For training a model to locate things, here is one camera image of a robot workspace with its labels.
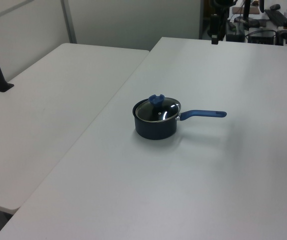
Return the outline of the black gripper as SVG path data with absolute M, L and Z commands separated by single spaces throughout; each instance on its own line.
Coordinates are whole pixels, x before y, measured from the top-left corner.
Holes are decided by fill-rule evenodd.
M 210 36 L 211 44 L 218 45 L 218 32 L 219 32 L 219 16 L 217 14 L 212 14 L 210 16 Z

